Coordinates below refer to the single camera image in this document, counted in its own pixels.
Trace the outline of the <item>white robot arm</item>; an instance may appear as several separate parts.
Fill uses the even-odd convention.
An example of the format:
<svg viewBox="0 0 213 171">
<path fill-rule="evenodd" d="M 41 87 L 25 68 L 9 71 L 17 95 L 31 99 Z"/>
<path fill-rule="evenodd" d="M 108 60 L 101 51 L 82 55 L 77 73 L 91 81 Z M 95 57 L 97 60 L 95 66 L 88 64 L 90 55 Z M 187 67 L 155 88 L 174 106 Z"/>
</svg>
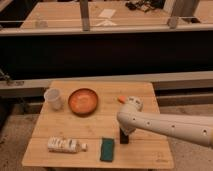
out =
<svg viewBox="0 0 213 171">
<path fill-rule="evenodd" d="M 143 104 L 139 97 L 118 100 L 122 106 L 117 121 L 125 136 L 143 129 L 213 149 L 213 117 L 147 113 L 141 111 Z"/>
</svg>

